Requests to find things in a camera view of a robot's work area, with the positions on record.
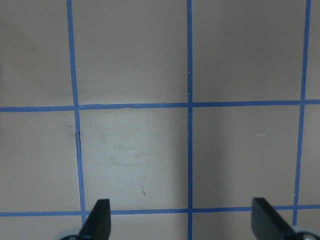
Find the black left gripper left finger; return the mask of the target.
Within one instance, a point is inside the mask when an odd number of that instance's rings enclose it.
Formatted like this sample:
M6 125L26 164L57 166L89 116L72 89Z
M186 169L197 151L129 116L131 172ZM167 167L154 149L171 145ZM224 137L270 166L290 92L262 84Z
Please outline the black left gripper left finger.
M99 199L77 237L80 240L108 240L111 235L111 208L109 199Z

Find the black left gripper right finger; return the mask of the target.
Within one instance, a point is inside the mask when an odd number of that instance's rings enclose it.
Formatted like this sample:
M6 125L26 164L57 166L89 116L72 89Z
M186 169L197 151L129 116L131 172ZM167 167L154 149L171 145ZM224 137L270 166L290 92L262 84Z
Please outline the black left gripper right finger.
M251 230L257 240L289 240L295 236L293 228L262 197L252 199Z

